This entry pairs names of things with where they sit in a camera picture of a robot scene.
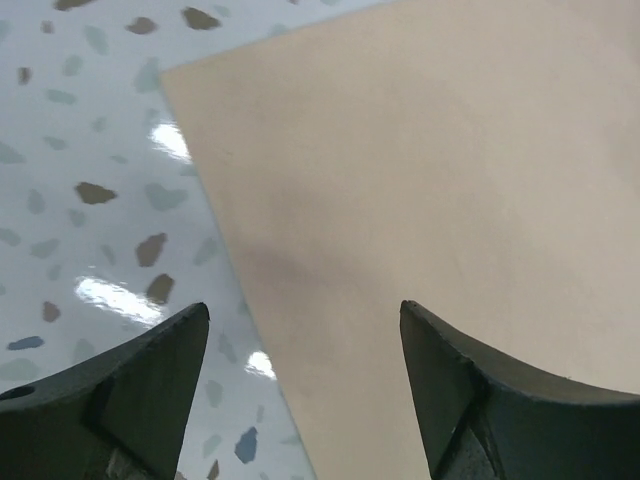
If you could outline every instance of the terrazzo surface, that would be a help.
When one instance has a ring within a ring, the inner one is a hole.
[[[373,3],[0,1],[0,391],[204,301],[176,478],[315,478],[159,73]]]

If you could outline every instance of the tan surface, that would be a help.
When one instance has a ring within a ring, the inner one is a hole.
[[[640,391],[639,20],[560,3],[401,2],[165,76],[321,480],[427,478],[404,298]]]

